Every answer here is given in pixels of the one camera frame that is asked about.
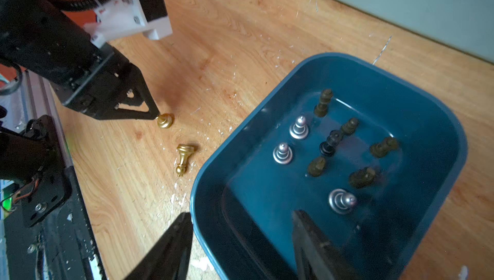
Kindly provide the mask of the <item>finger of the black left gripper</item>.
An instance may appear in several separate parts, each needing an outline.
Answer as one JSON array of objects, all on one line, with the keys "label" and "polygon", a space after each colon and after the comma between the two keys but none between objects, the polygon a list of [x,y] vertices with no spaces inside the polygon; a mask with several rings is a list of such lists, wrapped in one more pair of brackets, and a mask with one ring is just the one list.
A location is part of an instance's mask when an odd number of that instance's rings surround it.
[{"label": "finger of the black left gripper", "polygon": [[160,114],[140,69],[132,63],[98,79],[95,87],[96,120],[153,120]]}]

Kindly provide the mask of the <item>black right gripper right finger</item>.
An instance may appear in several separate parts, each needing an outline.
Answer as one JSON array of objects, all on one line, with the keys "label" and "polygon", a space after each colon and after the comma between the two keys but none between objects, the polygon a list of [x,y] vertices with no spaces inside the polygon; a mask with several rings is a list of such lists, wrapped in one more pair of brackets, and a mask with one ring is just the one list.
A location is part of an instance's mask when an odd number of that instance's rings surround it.
[{"label": "black right gripper right finger", "polygon": [[293,211],[292,220],[292,240],[299,279],[361,278],[307,212]]}]

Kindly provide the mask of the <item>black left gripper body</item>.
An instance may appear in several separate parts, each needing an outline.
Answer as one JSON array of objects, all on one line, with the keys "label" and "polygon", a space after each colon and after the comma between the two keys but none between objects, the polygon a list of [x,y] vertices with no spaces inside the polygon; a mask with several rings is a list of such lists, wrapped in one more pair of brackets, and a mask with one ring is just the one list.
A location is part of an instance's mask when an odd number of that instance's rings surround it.
[{"label": "black left gripper body", "polygon": [[130,119],[118,105],[131,89],[131,63],[46,0],[1,0],[1,63],[49,80],[62,104],[96,120]]}]

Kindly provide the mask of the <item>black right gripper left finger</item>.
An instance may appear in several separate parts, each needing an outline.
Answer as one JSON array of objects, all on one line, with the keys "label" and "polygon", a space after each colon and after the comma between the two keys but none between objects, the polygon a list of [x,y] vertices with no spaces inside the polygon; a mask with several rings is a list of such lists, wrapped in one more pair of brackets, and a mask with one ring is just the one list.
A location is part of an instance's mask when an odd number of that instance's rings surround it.
[{"label": "black right gripper left finger", "polygon": [[127,279],[186,279],[192,248],[190,213],[181,213]]}]

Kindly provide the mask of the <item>gold pawn chess piece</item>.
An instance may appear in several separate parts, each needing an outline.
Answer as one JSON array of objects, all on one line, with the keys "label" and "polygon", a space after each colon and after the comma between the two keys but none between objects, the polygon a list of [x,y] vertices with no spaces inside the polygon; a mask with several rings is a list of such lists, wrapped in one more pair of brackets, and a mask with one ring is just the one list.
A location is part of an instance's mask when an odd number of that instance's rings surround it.
[{"label": "gold pawn chess piece", "polygon": [[156,119],[158,127],[162,129],[170,128],[174,123],[174,115],[171,113],[164,113]]}]

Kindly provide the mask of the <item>teal plastic storage box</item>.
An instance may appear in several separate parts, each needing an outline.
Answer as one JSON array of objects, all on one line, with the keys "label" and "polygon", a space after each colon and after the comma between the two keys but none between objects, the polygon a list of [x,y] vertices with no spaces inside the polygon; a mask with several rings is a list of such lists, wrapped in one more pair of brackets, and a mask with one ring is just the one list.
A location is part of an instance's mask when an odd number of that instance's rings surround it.
[{"label": "teal plastic storage box", "polygon": [[[328,114],[314,108],[332,89]],[[292,138],[297,117],[309,134]],[[326,172],[307,167],[333,130],[356,117]],[[370,146],[400,143],[377,159]],[[293,160],[274,160],[286,142]],[[194,232],[221,279],[296,279],[292,213],[309,214],[361,279],[397,279],[436,217],[468,155],[464,129],[440,100],[361,59],[325,53],[309,57],[256,107],[200,169],[190,196]],[[366,167],[374,183],[355,189],[349,176]],[[329,205],[331,191],[356,196],[349,214]]]}]

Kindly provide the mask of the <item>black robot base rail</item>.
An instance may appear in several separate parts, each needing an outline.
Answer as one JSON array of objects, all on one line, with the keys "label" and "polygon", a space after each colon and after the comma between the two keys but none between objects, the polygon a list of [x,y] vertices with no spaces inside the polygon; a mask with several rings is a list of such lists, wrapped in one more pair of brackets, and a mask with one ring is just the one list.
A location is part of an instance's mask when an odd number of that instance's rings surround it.
[{"label": "black robot base rail", "polygon": [[1,278],[105,279],[50,83],[25,72],[1,107],[5,134],[48,147],[45,167],[31,180],[1,182]]}]

